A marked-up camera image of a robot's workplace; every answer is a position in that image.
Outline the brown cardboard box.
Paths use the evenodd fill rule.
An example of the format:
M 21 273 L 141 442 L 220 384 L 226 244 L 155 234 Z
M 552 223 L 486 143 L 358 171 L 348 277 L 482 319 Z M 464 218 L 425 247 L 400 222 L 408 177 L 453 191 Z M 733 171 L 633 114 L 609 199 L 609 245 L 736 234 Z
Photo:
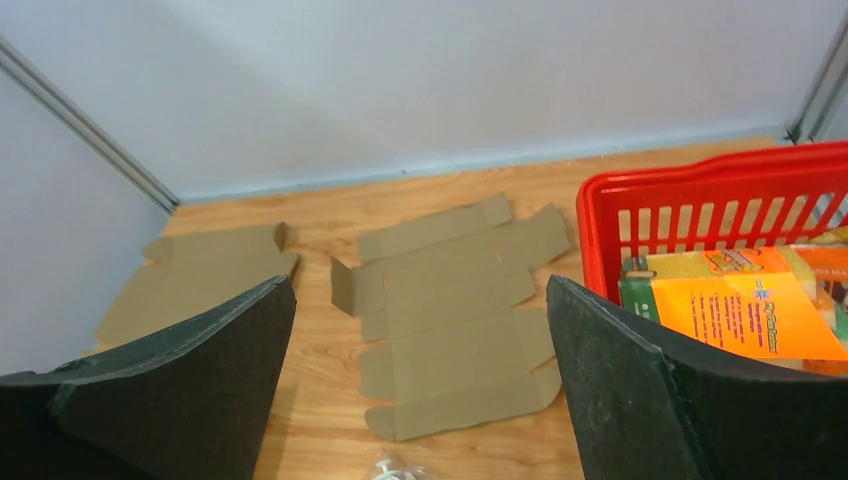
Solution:
M 503 194 L 360 236 L 333 259 L 331 301 L 361 322 L 368 428 L 390 441 L 532 414 L 561 379 L 534 272 L 571 246 L 547 204 L 516 219 Z

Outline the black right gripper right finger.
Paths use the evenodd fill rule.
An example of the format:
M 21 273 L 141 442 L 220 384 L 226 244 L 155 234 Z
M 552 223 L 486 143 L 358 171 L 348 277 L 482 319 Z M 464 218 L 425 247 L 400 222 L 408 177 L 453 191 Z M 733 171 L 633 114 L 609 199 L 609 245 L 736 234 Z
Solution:
M 547 313 L 588 479 L 843 479 L 847 382 L 738 356 L 563 276 Z

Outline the clear bag white parts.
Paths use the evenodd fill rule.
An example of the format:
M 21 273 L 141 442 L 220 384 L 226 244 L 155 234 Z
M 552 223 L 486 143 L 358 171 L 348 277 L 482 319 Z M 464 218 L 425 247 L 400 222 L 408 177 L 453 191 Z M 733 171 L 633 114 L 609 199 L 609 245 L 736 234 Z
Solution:
M 364 476 L 368 480 L 426 480 L 432 472 L 423 465 L 408 463 L 398 454 L 384 450 Z

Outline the flat brown cardboard sheet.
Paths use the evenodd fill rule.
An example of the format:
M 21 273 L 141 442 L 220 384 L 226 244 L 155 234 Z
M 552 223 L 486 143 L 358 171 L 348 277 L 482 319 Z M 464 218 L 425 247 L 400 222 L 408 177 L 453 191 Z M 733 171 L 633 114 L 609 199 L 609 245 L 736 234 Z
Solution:
M 283 222 L 158 238 L 95 332 L 116 347 L 204 313 L 277 275 L 301 255 L 284 249 Z

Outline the aluminium frame post right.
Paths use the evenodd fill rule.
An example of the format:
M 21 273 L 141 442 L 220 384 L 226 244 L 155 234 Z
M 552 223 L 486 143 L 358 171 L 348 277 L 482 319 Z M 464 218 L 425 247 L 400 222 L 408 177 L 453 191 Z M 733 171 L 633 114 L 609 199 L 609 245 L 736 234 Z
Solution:
M 847 140 L 847 14 L 787 135 L 794 144 Z

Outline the red plastic basket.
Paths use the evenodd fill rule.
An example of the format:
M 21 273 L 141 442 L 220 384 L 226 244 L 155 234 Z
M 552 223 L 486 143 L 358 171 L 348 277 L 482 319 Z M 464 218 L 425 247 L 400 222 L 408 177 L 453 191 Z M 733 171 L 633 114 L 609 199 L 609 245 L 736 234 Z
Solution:
M 585 286 L 619 300 L 629 255 L 811 239 L 847 222 L 847 144 L 741 152 L 602 173 L 576 200 Z

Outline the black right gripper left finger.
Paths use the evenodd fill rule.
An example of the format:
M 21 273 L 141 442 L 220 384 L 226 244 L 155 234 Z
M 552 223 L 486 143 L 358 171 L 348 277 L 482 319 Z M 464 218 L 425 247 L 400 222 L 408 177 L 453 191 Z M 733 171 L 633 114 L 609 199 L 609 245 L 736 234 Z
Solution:
M 296 312 L 275 276 L 45 373 L 1 379 L 5 479 L 249 479 Z

